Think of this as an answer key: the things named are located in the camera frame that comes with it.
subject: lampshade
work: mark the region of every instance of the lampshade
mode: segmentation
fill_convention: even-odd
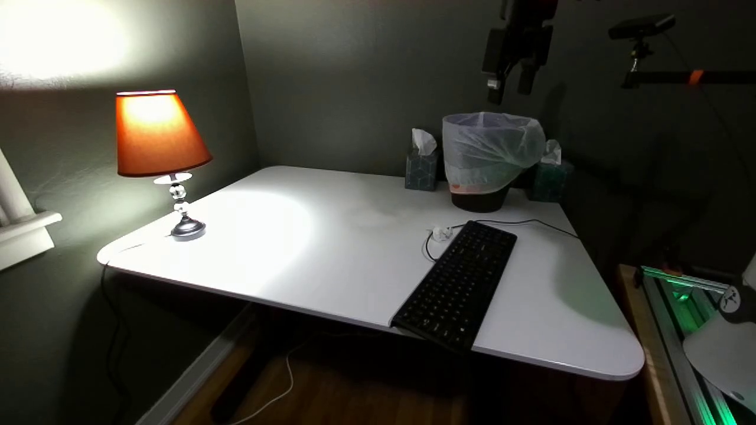
[[[118,175],[172,175],[213,156],[172,89],[116,95]]]

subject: black keyboard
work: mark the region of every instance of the black keyboard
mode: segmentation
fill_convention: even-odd
[[[516,240],[516,234],[465,221],[392,325],[452,351],[471,351]]]

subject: lamp base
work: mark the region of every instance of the lamp base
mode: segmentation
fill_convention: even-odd
[[[183,220],[172,226],[171,235],[175,237],[200,237],[205,234],[205,223],[183,211]]]

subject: table lamp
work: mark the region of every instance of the table lamp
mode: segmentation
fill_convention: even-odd
[[[175,89],[116,91],[118,175],[158,177],[183,214],[171,231],[178,237],[201,235],[205,223],[189,217],[189,167],[213,156]]]

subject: white desk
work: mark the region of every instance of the white desk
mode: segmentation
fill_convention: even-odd
[[[445,188],[410,191],[400,177],[267,167],[191,205],[209,223],[175,240],[167,214],[97,260],[120,270],[243,298],[365,327],[391,318],[433,262],[433,226],[468,220],[545,220],[572,231],[556,203],[510,191],[498,211],[452,205]],[[519,246],[475,340],[475,351],[628,379],[644,348],[579,237],[541,223],[498,223]]]

